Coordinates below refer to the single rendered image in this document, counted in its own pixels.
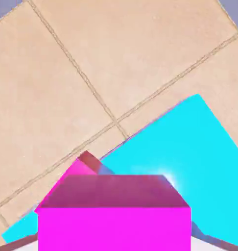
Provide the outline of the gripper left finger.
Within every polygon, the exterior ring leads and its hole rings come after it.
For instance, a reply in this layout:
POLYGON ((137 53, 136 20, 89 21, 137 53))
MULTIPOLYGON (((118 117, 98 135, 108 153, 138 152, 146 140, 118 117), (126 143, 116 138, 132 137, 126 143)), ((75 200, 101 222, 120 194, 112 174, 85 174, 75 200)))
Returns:
POLYGON ((0 251, 38 251, 38 234, 2 245, 0 251))

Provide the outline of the large cyan box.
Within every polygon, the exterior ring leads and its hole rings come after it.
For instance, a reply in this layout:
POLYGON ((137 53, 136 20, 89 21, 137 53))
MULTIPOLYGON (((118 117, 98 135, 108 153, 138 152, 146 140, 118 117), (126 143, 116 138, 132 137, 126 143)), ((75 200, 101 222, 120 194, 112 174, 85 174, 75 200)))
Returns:
MULTIPOLYGON (((162 175, 205 234, 238 246, 238 147, 200 95, 180 102, 99 159, 114 175, 162 175)), ((38 234, 34 210, 3 234, 38 234)))

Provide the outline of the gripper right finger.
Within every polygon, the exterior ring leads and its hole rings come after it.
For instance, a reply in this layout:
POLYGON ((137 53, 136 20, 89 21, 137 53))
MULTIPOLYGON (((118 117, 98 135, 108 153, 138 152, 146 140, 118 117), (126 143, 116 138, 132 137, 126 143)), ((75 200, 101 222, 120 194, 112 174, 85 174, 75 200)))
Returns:
POLYGON ((238 246, 205 235, 191 222, 191 251, 238 251, 238 246))

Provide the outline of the small magenta cube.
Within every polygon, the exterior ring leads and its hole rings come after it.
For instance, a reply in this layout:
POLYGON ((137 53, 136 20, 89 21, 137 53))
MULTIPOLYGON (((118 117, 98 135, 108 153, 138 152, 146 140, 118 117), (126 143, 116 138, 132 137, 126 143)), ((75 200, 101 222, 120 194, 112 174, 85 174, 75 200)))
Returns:
POLYGON ((99 159, 93 156, 90 152, 84 151, 71 166, 63 173, 60 179, 51 188, 44 199, 37 205, 34 212, 39 214, 39 209, 46 199, 53 194, 55 189, 69 176, 69 175, 114 175, 115 173, 108 167, 103 165, 99 159))
POLYGON ((191 251, 191 208, 162 175, 69 175, 36 213, 39 251, 191 251))

